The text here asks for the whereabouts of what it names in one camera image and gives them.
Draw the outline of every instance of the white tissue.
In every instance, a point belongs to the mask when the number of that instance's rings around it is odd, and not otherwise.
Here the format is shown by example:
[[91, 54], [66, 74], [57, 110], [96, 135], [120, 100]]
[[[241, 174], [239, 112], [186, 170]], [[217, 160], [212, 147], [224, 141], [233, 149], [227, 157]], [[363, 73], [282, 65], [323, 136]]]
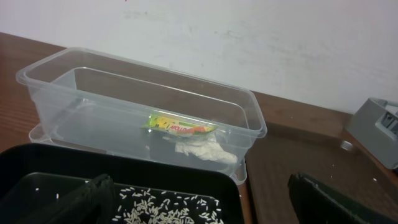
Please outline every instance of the white tissue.
[[214, 133], [208, 134], [207, 139], [177, 142], [175, 151], [184, 153], [187, 156], [192, 153], [199, 159], [224, 164], [235, 164], [238, 161], [234, 154], [224, 151], [220, 144], [216, 142]]

